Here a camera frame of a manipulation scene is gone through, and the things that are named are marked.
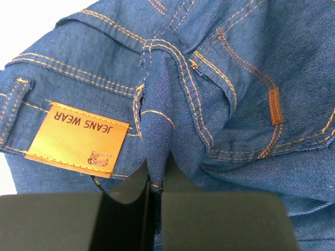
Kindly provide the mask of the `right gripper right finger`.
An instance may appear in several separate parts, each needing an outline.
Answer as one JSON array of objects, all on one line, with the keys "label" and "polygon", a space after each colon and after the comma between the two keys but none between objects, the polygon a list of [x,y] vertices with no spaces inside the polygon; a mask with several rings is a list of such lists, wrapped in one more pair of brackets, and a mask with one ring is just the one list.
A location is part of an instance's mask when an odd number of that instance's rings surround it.
[{"label": "right gripper right finger", "polygon": [[161,197],[164,250],[298,250],[287,211],[267,192],[208,192],[168,156]]}]

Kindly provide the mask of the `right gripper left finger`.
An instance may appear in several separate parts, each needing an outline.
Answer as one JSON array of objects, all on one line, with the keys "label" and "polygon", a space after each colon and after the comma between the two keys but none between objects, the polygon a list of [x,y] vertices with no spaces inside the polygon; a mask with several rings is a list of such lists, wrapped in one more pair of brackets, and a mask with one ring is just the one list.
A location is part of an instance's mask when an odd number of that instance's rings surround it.
[{"label": "right gripper left finger", "polygon": [[110,191],[1,197],[1,250],[150,250],[143,163]]}]

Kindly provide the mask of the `dark blue denim trousers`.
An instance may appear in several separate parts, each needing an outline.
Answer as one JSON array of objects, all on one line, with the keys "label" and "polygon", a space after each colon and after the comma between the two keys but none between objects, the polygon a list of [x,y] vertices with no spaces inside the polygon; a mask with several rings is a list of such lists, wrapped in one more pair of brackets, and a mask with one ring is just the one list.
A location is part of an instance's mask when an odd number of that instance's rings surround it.
[{"label": "dark blue denim trousers", "polygon": [[334,1],[98,1],[1,71],[18,193],[106,191],[173,153],[209,191],[263,190],[334,250]]}]

